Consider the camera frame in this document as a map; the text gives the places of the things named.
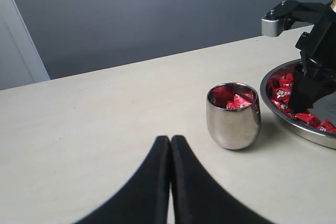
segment candy pile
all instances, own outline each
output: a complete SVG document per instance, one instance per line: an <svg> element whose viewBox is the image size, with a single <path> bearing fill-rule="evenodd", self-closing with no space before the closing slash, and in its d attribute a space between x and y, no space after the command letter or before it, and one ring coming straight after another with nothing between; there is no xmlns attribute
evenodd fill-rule
<svg viewBox="0 0 336 224"><path fill-rule="evenodd" d="M251 102L247 101L243 97L241 97L239 94L235 94L233 101L228 101L226 104L227 110L237 110L242 109L244 107L247 107L251 104Z"/></svg>
<svg viewBox="0 0 336 224"><path fill-rule="evenodd" d="M291 73L286 74L282 71L276 73L268 80L267 88L272 95L271 101L275 107L293 120L299 121L321 131L336 134L336 127L328 119L321 122L316 116L310 114L309 111L294 114L294 112L288 107L292 84L293 75Z"/></svg>

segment cup rim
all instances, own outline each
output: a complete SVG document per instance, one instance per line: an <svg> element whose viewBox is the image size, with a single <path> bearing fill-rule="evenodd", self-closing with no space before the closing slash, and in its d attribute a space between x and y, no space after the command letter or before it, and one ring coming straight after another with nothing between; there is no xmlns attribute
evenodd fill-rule
<svg viewBox="0 0 336 224"><path fill-rule="evenodd" d="M210 93L211 93L214 89L216 89L216 88L218 88L218 87L220 87L220 86L227 86L227 85L232 85L232 84L234 84L234 85L240 85L240 86L245 86L245 87L251 89L251 90L256 94L256 97L255 97L254 101L253 101L250 105L245 106L245 107L243 107L243 108L241 108L241 109L227 109L227 108L218 107L218 106L214 105L213 103L211 103L211 101L209 100L209 96L210 96ZM221 110L232 111L232 112L243 111L243 110L245 110L245 109L247 109L247 108L253 106L254 104L256 104L257 101L258 101L258 99L259 99L259 95L258 95L257 90L255 90L255 89L254 89L253 87L251 87L250 85L247 85L247 84L245 84L245 83L241 83L241 82L224 82L224 83L218 84L218 85L212 87L212 88L208 91L208 94L206 95L206 101L207 101L209 104L211 104L212 106L214 106L214 107L216 107L216 108L218 108L218 109L221 109Z"/></svg>

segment gray wall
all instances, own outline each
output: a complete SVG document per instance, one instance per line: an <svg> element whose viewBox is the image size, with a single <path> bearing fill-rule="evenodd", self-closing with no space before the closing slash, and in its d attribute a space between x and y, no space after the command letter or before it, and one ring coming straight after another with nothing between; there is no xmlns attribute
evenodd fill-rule
<svg viewBox="0 0 336 224"><path fill-rule="evenodd" d="M258 36L261 16L281 0L15 1L59 78Z"/></svg>

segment white door frame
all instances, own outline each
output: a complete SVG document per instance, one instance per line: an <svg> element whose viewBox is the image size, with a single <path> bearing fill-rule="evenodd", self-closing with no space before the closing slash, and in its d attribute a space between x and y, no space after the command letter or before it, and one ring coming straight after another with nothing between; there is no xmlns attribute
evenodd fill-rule
<svg viewBox="0 0 336 224"><path fill-rule="evenodd" d="M14 0L0 0L0 14L34 82L50 80Z"/></svg>

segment stainless steel cup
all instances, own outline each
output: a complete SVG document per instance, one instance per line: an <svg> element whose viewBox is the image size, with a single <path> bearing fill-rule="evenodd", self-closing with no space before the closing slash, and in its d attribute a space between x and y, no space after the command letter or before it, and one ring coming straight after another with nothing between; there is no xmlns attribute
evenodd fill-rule
<svg viewBox="0 0 336 224"><path fill-rule="evenodd" d="M229 110L218 105L233 101L239 94L251 105L241 109ZM206 99L206 123L212 139L221 147L238 150L250 146L260 132L260 106L258 93L242 83L224 83L213 87Z"/></svg>

